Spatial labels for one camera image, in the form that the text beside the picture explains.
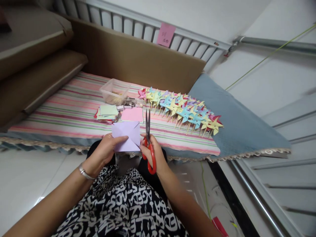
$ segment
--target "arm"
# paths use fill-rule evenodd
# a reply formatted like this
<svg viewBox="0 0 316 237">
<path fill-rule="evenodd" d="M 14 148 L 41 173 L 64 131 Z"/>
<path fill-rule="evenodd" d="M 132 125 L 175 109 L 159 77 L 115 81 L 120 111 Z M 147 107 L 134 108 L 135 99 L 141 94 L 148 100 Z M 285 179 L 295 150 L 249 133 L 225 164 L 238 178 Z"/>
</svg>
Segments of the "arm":
<svg viewBox="0 0 316 237">
<path fill-rule="evenodd" d="M 97 177 L 102 168 L 109 163 L 116 144 L 127 140 L 125 137 L 104 136 L 93 154 L 82 167 L 91 177 Z M 75 169 L 57 188 L 33 207 L 5 235 L 8 236 L 50 236 L 63 222 L 67 213 L 87 193 L 93 180 L 86 179 Z"/>
<path fill-rule="evenodd" d="M 167 194 L 173 211 L 183 223 L 190 236 L 221 237 L 204 211 L 182 187 L 175 174 L 171 171 L 165 161 L 161 146 L 153 135 L 150 136 L 150 142 L 155 152 L 159 180 Z M 143 145 L 140 146 L 140 149 L 152 165 L 150 150 Z"/>
</svg>

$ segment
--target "bangle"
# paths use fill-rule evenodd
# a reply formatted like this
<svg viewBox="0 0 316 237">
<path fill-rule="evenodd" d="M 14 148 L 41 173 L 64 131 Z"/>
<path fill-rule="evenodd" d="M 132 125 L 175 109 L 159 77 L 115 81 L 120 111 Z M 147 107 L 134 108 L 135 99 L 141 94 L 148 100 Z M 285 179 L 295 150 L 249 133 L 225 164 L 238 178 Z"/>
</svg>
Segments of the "bangle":
<svg viewBox="0 0 316 237">
<path fill-rule="evenodd" d="M 86 171 L 82 168 L 82 163 L 78 166 L 80 173 L 86 177 L 86 179 L 96 180 L 96 178 L 92 178 L 90 175 L 86 173 Z"/>
</svg>

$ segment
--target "fabric edge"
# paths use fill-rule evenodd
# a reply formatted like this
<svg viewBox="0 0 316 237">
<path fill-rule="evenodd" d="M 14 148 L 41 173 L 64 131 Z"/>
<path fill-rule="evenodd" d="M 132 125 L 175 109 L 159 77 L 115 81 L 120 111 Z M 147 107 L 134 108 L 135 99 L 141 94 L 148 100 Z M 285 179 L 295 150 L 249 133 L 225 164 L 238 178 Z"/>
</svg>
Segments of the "fabric edge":
<svg viewBox="0 0 316 237">
<path fill-rule="evenodd" d="M 66 151 L 69 151 L 70 149 L 75 149 L 76 151 L 82 152 L 84 150 L 88 150 L 90 146 L 81 146 L 81 145 L 70 145 L 70 144 L 60 144 L 60 143 L 53 143 L 53 142 L 41 142 L 41 141 L 31 141 L 31 140 L 22 140 L 17 138 L 8 138 L 8 137 L 0 137 L 0 143 L 6 142 L 10 144 L 23 144 L 26 146 L 49 146 L 52 149 L 58 149 L 63 148 Z M 235 159 L 241 159 L 241 158 L 249 158 L 251 156 L 260 156 L 262 154 L 272 154 L 273 152 L 279 152 L 279 153 L 291 153 L 290 148 L 269 148 L 269 149 L 262 149 L 254 152 L 247 152 L 247 153 L 241 153 L 238 155 L 231 155 L 231 156 L 225 156 L 220 158 L 211 158 L 211 156 L 205 156 L 201 159 L 195 159 L 195 158 L 189 158 L 189 157 L 180 157 L 180 156 L 167 156 L 168 160 L 177 160 L 177 161 L 199 161 L 207 159 L 210 162 L 218 162 L 218 161 L 228 161 L 228 160 L 235 160 Z M 137 152 L 126 152 L 127 154 L 131 155 L 132 157 L 136 155 L 141 155 L 141 153 Z"/>
</svg>

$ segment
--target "blue cloth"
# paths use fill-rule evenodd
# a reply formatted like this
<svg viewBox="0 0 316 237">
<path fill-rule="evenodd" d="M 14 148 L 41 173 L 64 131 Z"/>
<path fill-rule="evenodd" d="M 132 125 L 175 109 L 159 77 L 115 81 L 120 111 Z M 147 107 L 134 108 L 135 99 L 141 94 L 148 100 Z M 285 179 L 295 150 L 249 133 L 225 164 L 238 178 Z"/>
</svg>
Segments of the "blue cloth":
<svg viewBox="0 0 316 237">
<path fill-rule="evenodd" d="M 207 74 L 200 75 L 189 95 L 204 100 L 206 107 L 215 115 L 222 115 L 220 121 L 224 128 L 219 128 L 219 133 L 213 136 L 221 150 L 218 157 L 291 147 L 274 128 L 217 85 Z"/>
</svg>

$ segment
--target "brown cushion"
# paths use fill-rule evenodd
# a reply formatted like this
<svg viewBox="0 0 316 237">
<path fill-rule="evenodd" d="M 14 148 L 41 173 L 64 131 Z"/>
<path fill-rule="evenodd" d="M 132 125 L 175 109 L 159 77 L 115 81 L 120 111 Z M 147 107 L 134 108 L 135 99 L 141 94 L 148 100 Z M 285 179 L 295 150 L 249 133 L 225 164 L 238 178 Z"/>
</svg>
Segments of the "brown cushion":
<svg viewBox="0 0 316 237">
<path fill-rule="evenodd" d="M 85 55 L 63 49 L 0 81 L 0 131 L 26 118 L 87 62 Z"/>
<path fill-rule="evenodd" d="M 3 6 L 12 32 L 0 37 L 0 80 L 61 49 L 73 36 L 71 23 L 32 5 Z"/>
</svg>

